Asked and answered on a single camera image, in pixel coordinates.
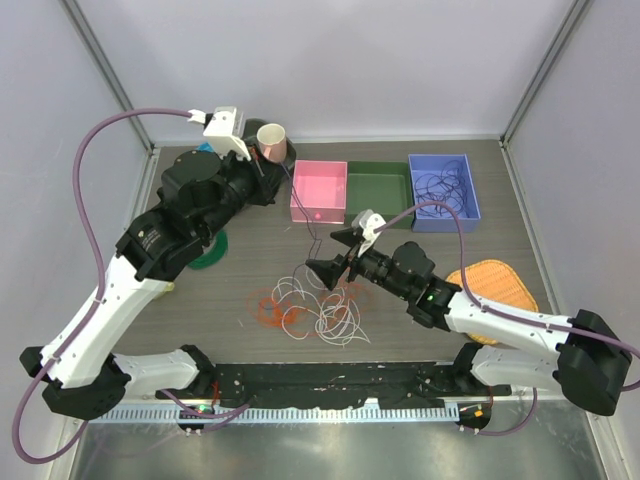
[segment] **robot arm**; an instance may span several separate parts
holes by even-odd
[[[212,115],[191,113],[192,120],[206,124],[205,137],[217,153],[181,154],[162,173],[160,203],[134,219],[117,242],[100,305],[43,379],[48,383],[43,398],[55,413],[91,420],[125,395],[154,395],[165,388],[186,389],[185,394],[195,397],[211,393],[213,367],[193,346],[163,355],[111,353],[140,311],[173,288],[173,280],[237,212],[245,205],[275,203],[286,176],[282,165],[260,154],[255,135],[265,122],[245,124],[233,107],[218,108]],[[290,168],[296,152],[291,143],[287,147],[283,165]],[[32,377],[98,301],[96,292],[51,343],[24,350],[20,361]]]
[[[374,230],[384,224],[371,211],[356,218],[352,228],[333,232],[349,247],[334,260],[307,260],[328,289],[349,269],[347,281],[358,275],[407,302],[407,313],[427,328],[476,333],[514,347],[497,349],[469,343],[454,362],[454,381],[463,391],[481,385],[522,385],[561,392],[577,406],[612,415],[631,363],[628,352],[601,341],[553,327],[570,327],[617,339],[604,320],[580,310],[576,317],[544,315],[479,298],[486,307],[531,320],[523,325],[485,311],[455,284],[433,274],[435,263],[415,242],[398,247],[391,257],[373,249]]]

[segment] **green bin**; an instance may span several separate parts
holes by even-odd
[[[411,174],[406,162],[348,162],[347,212],[351,225],[362,210],[371,209],[385,221],[413,206]],[[410,229],[414,215],[407,215],[391,228]]]

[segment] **blue box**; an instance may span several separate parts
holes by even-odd
[[[462,230],[473,232],[480,222],[478,199],[473,187],[466,155],[409,155],[414,205],[440,200],[454,208]],[[424,207],[416,210],[412,230],[419,233],[455,233],[456,223],[444,209]]]

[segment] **pink box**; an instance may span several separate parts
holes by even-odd
[[[344,223],[347,162],[296,160],[293,186],[310,220],[317,223]],[[293,195],[290,207],[294,222],[307,221]]]

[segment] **woven orange mat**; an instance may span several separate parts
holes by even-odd
[[[532,312],[538,311],[538,304],[533,299],[533,296],[524,286],[518,274],[506,263],[500,260],[485,260],[468,266],[465,271],[469,288],[474,293],[513,307],[523,308]],[[462,286],[460,270],[456,270],[449,275],[447,282]],[[474,341],[484,345],[496,345],[498,343],[496,340],[482,335],[472,333],[468,335]]]

